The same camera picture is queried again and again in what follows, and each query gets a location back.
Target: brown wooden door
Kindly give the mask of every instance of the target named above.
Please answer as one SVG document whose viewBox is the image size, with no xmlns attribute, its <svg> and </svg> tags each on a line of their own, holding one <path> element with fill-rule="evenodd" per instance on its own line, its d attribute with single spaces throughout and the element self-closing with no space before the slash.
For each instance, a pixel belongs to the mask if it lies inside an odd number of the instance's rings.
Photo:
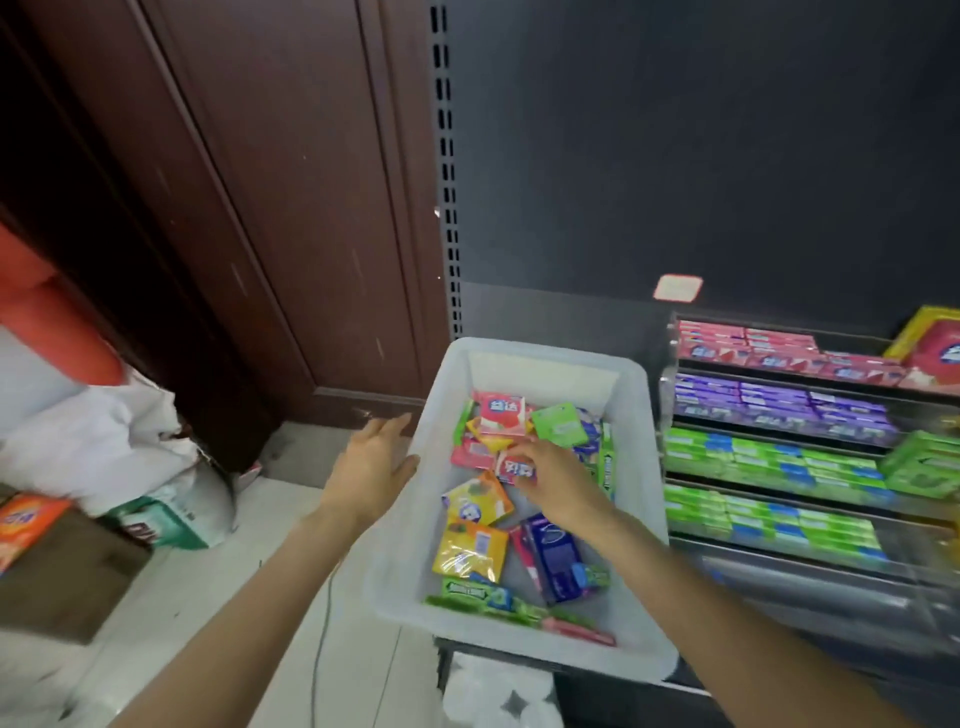
<svg viewBox="0 0 960 728">
<path fill-rule="evenodd" d="M 439 230 L 353 0 L 22 5 L 284 417 L 425 395 Z"/>
</svg>

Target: floor tile grout line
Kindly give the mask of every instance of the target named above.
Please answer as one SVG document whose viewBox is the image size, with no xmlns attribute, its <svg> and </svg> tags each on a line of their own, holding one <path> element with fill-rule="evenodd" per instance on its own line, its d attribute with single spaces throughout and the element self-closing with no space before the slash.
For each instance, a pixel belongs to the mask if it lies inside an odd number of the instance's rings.
<svg viewBox="0 0 960 728">
<path fill-rule="evenodd" d="M 390 655 L 390 664 L 387 665 L 387 676 L 383 681 L 383 690 L 380 691 L 380 699 L 376 703 L 376 713 L 373 714 L 373 725 L 371 728 L 376 728 L 376 722 L 380 718 L 380 708 L 383 705 L 383 696 L 387 694 L 387 685 L 390 683 L 390 673 L 394 669 L 394 658 L 396 657 L 396 648 L 400 644 L 400 633 L 403 631 L 403 627 L 399 627 L 396 630 L 396 642 L 394 642 L 394 651 Z"/>
</svg>

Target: person's right hand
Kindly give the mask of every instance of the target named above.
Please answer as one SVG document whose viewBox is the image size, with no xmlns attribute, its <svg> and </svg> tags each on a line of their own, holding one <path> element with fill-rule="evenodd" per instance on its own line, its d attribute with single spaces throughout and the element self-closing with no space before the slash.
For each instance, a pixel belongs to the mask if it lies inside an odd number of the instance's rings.
<svg viewBox="0 0 960 728">
<path fill-rule="evenodd" d="M 550 521 L 583 539 L 615 510 L 577 456 L 546 440 L 522 443 L 510 454 L 533 460 L 537 479 L 518 476 L 515 485 Z"/>
</svg>

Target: cable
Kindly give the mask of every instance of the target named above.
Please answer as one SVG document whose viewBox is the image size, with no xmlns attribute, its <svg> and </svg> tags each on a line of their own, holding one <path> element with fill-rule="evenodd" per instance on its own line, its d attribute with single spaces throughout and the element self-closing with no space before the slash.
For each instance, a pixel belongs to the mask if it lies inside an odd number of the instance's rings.
<svg viewBox="0 0 960 728">
<path fill-rule="evenodd" d="M 320 630 L 320 642 L 317 644 L 317 654 L 313 658 L 313 680 L 310 683 L 310 728 L 317 728 L 317 679 L 320 677 L 320 653 L 324 651 L 326 628 L 330 626 L 330 613 L 333 611 L 333 577 L 344 564 L 341 561 L 333 568 L 330 578 L 326 582 L 326 613 L 324 626 Z"/>
</svg>

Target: plastic container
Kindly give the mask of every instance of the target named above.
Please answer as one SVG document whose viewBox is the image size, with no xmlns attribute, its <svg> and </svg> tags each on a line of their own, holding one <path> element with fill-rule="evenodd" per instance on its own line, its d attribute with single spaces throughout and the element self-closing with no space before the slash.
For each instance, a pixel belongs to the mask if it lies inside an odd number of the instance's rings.
<svg viewBox="0 0 960 728">
<path fill-rule="evenodd" d="M 617 450 L 617 507 L 643 521 L 666 542 L 663 492 L 647 375 L 635 362 L 602 354 L 492 339 L 450 345 L 427 398 L 410 452 L 420 468 L 377 527 L 379 548 L 367 575 L 366 595 L 384 619 L 410 624 L 461 643 L 476 644 L 627 680 L 655 682 L 677 664 L 677 649 L 614 575 L 600 595 L 564 605 L 612 632 L 617 647 L 572 640 L 497 619 L 463 615 L 423 604 L 438 594 L 441 577 L 430 570 L 441 530 L 441 494 L 470 472 L 450 465 L 450 433 L 473 389 L 523 395 L 537 405 L 572 401 L 612 424 Z M 497 527 L 536 512 L 516 489 L 516 510 Z M 584 548 L 588 561 L 598 559 Z M 536 590 L 511 550 L 501 584 L 535 603 Z"/>
</svg>

